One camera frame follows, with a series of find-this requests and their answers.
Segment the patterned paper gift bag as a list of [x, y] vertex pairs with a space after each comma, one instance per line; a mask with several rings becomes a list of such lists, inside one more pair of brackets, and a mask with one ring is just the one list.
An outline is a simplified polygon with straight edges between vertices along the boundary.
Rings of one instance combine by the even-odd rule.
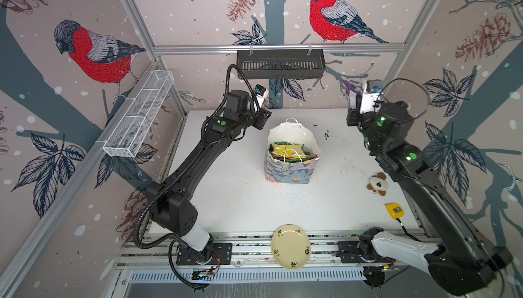
[[296, 118], [287, 118], [269, 132], [264, 157], [266, 181], [308, 184], [321, 155], [314, 134]]

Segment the purple candy snack bag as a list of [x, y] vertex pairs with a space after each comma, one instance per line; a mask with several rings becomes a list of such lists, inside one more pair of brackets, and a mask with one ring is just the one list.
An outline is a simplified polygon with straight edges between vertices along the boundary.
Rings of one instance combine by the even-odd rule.
[[348, 97], [350, 102], [356, 103], [356, 98], [362, 96], [361, 89], [355, 86], [350, 81], [343, 80], [343, 85], [345, 87], [345, 94]]

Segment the yellow snack bag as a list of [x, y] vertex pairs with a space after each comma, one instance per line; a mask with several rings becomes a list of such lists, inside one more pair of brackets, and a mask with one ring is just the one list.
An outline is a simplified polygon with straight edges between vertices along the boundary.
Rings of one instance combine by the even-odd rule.
[[275, 158], [286, 160], [302, 160], [306, 154], [302, 149], [302, 145], [292, 143], [273, 143], [271, 145], [272, 155]]

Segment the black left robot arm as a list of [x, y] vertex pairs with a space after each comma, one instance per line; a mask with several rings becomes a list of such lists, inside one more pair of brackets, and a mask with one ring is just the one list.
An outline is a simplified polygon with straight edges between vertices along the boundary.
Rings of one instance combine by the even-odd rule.
[[[213, 253], [214, 239], [197, 222], [192, 205], [193, 193], [214, 161], [234, 141], [241, 140], [249, 127], [263, 129], [271, 112], [263, 103], [268, 91], [256, 85], [252, 92], [232, 90], [225, 94], [216, 111], [200, 129], [200, 140], [184, 162], [162, 183], [153, 182], [146, 190], [147, 206], [133, 229], [133, 242], [140, 249], [151, 249], [170, 239], [185, 246], [196, 261], [207, 262]], [[145, 218], [166, 228], [168, 234], [151, 243], [140, 238]]]

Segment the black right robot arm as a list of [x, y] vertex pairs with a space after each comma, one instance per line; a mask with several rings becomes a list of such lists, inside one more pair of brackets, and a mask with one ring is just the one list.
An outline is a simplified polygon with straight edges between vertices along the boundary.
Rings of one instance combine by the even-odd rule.
[[502, 279], [513, 256], [465, 218], [423, 152], [405, 140], [413, 120], [403, 101], [381, 103], [368, 111], [357, 107], [347, 114], [347, 125], [363, 135], [370, 155], [414, 200], [441, 243], [419, 242], [373, 227], [360, 236], [360, 256], [365, 261], [391, 258], [406, 263], [430, 275], [453, 296], [474, 293]]

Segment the brown white plush toy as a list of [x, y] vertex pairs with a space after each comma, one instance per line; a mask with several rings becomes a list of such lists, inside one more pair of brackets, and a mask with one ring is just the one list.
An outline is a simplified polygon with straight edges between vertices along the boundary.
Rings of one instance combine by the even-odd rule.
[[388, 177], [385, 173], [376, 173], [375, 175], [370, 177], [369, 183], [367, 184], [366, 188], [374, 194], [379, 194], [380, 196], [385, 197], [389, 188], [389, 183], [387, 179]]

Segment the yellow tape measure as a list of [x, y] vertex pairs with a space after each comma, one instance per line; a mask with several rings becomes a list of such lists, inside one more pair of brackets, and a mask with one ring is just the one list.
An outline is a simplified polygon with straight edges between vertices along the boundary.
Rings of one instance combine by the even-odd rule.
[[385, 206], [390, 216], [397, 220], [401, 219], [405, 215], [404, 209], [397, 203], [389, 203]]

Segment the cream ceramic plate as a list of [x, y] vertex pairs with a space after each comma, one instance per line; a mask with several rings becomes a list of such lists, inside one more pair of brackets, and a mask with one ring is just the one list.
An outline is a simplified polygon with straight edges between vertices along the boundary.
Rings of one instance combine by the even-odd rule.
[[294, 224], [279, 227], [272, 236], [270, 247], [275, 261], [287, 270], [303, 268], [312, 253], [309, 236]]

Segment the black hanging wall basket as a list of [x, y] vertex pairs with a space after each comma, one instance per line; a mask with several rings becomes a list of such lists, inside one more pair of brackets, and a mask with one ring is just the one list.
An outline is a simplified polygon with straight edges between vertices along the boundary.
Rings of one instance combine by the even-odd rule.
[[250, 79], [320, 79], [326, 69], [321, 49], [238, 51], [236, 65]]

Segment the horizontal aluminium frame bar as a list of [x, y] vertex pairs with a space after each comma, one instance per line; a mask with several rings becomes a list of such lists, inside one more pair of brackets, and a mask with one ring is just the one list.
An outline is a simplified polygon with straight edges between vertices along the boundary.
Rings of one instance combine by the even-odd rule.
[[212, 55], [229, 54], [237, 51], [269, 50], [305, 50], [321, 49], [324, 53], [402, 53], [406, 49], [403, 43], [348, 43], [348, 44], [265, 44], [265, 45], [179, 45], [156, 46], [153, 52], [157, 56], [165, 55]]

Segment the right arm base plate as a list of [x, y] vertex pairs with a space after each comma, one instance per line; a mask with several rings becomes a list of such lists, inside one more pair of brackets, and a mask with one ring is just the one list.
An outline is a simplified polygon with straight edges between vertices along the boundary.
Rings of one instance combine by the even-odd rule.
[[343, 264], [356, 263], [380, 263], [391, 264], [395, 260], [378, 255], [370, 246], [357, 241], [344, 241], [337, 243], [339, 251], [336, 256]]

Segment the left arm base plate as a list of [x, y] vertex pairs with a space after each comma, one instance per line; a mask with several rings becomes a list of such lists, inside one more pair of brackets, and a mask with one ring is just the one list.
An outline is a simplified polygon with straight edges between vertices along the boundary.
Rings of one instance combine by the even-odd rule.
[[189, 246], [182, 246], [177, 252], [177, 265], [229, 265], [232, 257], [231, 243], [208, 244], [203, 251], [199, 252]]

